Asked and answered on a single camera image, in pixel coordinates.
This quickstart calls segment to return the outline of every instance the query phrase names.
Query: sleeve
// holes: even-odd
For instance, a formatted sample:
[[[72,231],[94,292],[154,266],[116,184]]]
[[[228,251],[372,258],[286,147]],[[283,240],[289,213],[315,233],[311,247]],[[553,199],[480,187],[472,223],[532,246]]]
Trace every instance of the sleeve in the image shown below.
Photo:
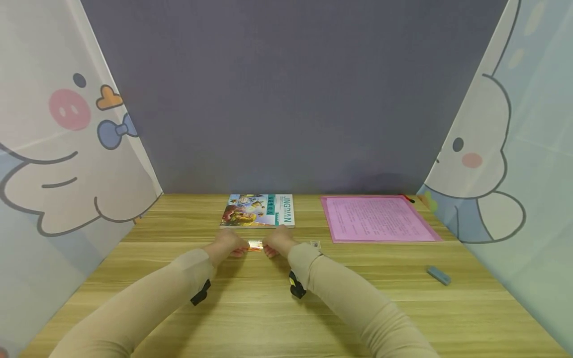
[[[129,357],[157,325],[203,288],[212,271],[202,249],[179,256],[78,323],[50,357]]]
[[[406,314],[352,270],[307,243],[293,247],[288,261],[303,287],[356,330],[373,357],[439,357]]]

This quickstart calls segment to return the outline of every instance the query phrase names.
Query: pink paper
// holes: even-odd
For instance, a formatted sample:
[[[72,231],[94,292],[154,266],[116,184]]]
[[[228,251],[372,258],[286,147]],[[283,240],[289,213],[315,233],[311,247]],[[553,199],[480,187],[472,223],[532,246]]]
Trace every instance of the pink paper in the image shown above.
[[[333,242],[442,241],[403,196],[323,196]]]

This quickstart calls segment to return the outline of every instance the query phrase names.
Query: cartoon curtain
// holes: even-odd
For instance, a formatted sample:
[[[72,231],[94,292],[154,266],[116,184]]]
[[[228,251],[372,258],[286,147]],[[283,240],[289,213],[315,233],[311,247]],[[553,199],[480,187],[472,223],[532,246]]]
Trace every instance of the cartoon curtain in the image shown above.
[[[418,196],[573,353],[573,3],[510,0]]]
[[[0,357],[17,356],[161,188],[79,0],[0,5]]]

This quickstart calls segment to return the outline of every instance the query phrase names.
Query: illustrated book cover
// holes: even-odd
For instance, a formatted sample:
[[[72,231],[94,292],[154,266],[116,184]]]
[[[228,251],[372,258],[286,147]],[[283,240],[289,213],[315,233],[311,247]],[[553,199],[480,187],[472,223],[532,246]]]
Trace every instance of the illustrated book cover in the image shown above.
[[[291,194],[231,194],[220,227],[251,229],[295,226]]]

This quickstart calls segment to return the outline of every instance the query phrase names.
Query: pig eye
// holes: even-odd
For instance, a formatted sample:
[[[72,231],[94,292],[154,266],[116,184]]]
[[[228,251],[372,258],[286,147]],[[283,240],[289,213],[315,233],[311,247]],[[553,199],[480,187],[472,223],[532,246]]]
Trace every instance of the pig eye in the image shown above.
[[[460,150],[462,150],[464,147],[464,140],[461,139],[460,137],[454,139],[454,143],[452,144],[452,149],[454,149],[454,152],[459,152]]]
[[[78,86],[79,88],[83,88],[86,85],[85,82],[85,77],[82,76],[81,73],[74,73],[73,74],[73,82],[76,84],[76,86]]]

